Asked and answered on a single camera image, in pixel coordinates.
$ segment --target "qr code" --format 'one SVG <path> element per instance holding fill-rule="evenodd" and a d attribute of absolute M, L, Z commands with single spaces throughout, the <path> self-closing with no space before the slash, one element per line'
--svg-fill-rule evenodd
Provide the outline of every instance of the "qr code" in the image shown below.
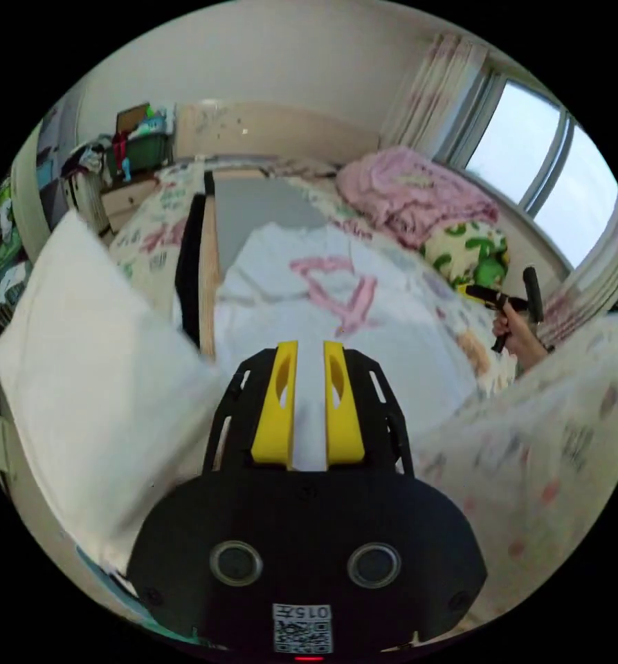
<path fill-rule="evenodd" d="M 295 654 L 332 652 L 329 607 L 274 606 L 274 650 Z"/>

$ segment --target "folded pink blanket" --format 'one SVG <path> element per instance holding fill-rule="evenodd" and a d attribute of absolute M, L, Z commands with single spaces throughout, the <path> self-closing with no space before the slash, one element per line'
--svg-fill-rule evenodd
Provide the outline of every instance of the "folded pink blanket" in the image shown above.
<path fill-rule="evenodd" d="M 350 163 L 336 186 L 376 229 L 409 248 L 419 248 L 440 228 L 498 221 L 497 205 L 476 186 L 407 147 Z"/>

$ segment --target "black fabric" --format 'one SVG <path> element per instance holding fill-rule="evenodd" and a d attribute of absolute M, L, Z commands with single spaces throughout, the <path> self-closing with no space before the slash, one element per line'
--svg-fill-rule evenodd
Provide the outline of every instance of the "black fabric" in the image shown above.
<path fill-rule="evenodd" d="M 175 290 L 182 308 L 182 328 L 197 348 L 200 348 L 198 268 L 205 203 L 208 196 L 214 196 L 214 178 L 210 171 L 205 173 L 205 193 L 196 194 L 191 202 L 175 271 Z"/>

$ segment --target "drawer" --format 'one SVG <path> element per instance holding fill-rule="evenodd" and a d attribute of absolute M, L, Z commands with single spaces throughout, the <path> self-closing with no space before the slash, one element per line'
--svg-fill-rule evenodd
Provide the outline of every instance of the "drawer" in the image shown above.
<path fill-rule="evenodd" d="M 114 212 L 108 215 L 108 223 L 113 233 L 119 233 L 136 213 L 137 207 L 130 207 L 122 212 Z"/>
<path fill-rule="evenodd" d="M 122 187 L 103 194 L 101 201 L 106 210 L 106 215 L 110 218 L 111 215 L 139 208 L 155 188 L 156 180 L 144 180 L 129 187 Z"/>

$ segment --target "green basket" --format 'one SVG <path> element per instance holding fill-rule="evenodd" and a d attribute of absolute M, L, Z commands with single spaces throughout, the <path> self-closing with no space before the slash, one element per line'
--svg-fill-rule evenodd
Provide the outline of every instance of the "green basket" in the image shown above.
<path fill-rule="evenodd" d="M 127 141 L 125 156 L 131 173 L 156 171 L 171 158 L 170 137 L 165 133 L 149 133 Z M 112 177 L 117 174 L 112 147 L 106 150 L 106 164 Z"/>

